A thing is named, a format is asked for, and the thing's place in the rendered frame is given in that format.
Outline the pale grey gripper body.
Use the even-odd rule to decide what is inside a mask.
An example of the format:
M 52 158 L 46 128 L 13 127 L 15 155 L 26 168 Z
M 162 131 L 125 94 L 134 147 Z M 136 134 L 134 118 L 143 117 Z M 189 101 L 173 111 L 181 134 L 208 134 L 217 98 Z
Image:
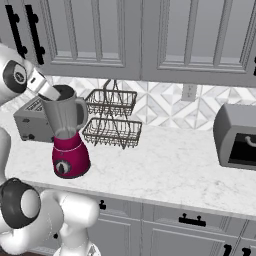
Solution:
M 45 82 L 41 89 L 39 90 L 38 94 L 41 97 L 47 98 L 51 101 L 57 101 L 61 96 L 60 92 L 53 86 L 51 86 L 48 82 Z

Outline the magenta blender with grey jar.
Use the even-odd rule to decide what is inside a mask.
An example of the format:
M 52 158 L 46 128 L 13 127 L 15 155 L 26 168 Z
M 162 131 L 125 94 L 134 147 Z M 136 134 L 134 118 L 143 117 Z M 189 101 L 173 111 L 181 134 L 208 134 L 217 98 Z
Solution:
M 54 85 L 57 101 L 41 97 L 47 121 L 53 131 L 52 163 L 54 173 L 63 179 L 83 176 L 91 166 L 86 145 L 79 131 L 88 121 L 85 100 L 68 85 Z

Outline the grey toaster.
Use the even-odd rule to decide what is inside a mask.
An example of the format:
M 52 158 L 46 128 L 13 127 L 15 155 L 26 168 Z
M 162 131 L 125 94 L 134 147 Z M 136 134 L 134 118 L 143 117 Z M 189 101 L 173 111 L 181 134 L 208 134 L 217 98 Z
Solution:
M 23 141 L 53 142 L 54 134 L 38 96 L 17 110 L 13 117 Z

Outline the grey drawer front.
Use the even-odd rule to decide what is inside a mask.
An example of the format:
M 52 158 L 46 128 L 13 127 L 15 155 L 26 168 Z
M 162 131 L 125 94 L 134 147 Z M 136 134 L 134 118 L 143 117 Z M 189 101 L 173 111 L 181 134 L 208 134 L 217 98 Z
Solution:
M 183 224 L 178 218 L 183 213 L 187 218 L 195 219 L 201 216 L 206 221 L 206 227 Z M 143 234 L 152 235 L 154 231 L 174 232 L 185 235 L 208 236 L 220 235 L 238 237 L 243 230 L 245 220 L 216 213 L 206 213 L 202 210 L 187 210 L 152 204 L 142 204 Z
M 107 208 L 106 210 L 100 209 L 100 212 L 102 214 L 108 214 L 117 217 L 125 217 L 130 219 L 140 219 L 141 204 L 138 202 L 93 195 L 91 195 L 91 198 L 94 199 L 98 204 L 100 203 L 100 200 L 105 201 Z

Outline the grey base cupboard door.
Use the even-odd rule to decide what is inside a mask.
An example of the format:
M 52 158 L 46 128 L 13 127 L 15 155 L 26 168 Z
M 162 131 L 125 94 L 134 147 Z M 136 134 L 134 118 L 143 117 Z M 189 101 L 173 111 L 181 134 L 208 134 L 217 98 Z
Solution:
M 142 256 L 223 256 L 224 245 L 235 247 L 237 238 L 230 236 L 196 236 L 154 231 L 142 238 Z
M 237 248 L 237 256 L 243 256 L 242 248 L 250 248 L 250 256 L 256 256 L 256 240 L 242 238 Z
M 100 214 L 88 233 L 102 256 L 141 256 L 139 220 Z

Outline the grey bread box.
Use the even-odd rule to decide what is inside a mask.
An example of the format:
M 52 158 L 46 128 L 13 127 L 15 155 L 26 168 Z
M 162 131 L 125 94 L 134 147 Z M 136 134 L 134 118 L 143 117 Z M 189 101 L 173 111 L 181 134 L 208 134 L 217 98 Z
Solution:
M 219 164 L 223 167 L 256 171 L 256 106 L 223 104 L 213 124 L 213 137 Z

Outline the grey wall cupboard door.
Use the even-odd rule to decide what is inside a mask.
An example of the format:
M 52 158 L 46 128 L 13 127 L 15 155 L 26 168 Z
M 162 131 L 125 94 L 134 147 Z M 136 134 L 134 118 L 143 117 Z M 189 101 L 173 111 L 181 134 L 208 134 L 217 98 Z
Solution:
M 39 22 L 45 49 L 37 62 L 26 5 Z M 140 78 L 140 0 L 18 0 L 27 58 L 46 75 L 137 80 Z
M 256 87 L 256 0 L 144 0 L 142 78 Z
M 0 0 L 0 42 L 17 51 L 5 9 L 6 5 L 11 5 L 8 0 Z

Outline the white wall socket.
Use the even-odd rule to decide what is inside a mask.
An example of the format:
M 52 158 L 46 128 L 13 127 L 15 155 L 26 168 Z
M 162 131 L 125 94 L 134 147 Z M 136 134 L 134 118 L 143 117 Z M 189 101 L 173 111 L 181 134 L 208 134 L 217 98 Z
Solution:
M 184 84 L 182 89 L 182 101 L 193 102 L 196 99 L 197 85 L 196 84 Z

